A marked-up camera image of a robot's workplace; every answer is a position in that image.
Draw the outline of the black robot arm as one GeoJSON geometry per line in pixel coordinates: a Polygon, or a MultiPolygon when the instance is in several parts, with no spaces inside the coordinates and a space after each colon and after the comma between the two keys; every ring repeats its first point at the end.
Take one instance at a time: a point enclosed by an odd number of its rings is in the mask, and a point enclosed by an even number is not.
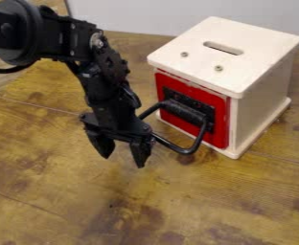
{"type": "Polygon", "coordinates": [[[0,59],[18,72],[48,58],[66,64],[92,108],[80,115],[92,146],[108,157],[117,141],[129,144],[137,167],[152,149],[152,128],[136,116],[140,99],[128,83],[128,61],[111,48],[104,31],[28,0],[0,1],[0,59]]]}

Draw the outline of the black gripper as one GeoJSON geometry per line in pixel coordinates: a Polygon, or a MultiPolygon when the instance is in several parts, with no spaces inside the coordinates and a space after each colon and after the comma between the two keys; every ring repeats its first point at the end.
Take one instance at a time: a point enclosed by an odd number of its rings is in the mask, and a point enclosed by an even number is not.
{"type": "Polygon", "coordinates": [[[89,52],[90,60],[78,66],[77,72],[92,109],[81,117],[85,134],[105,159],[116,141],[128,143],[135,164],[143,168],[155,141],[151,126],[135,114],[141,103],[128,82],[128,61],[112,49],[100,31],[89,37],[89,52]]]}

